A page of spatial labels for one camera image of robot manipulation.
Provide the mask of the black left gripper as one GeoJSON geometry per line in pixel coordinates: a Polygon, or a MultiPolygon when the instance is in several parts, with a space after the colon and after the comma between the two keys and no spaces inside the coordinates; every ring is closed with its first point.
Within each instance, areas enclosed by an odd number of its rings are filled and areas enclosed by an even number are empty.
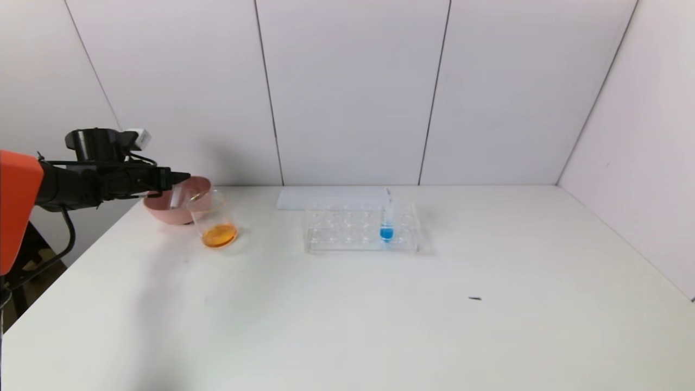
{"type": "Polygon", "coordinates": [[[136,198],[149,192],[159,194],[191,178],[189,173],[170,172],[169,168],[156,166],[129,167],[125,168],[125,172],[127,180],[122,198],[136,198]]]}

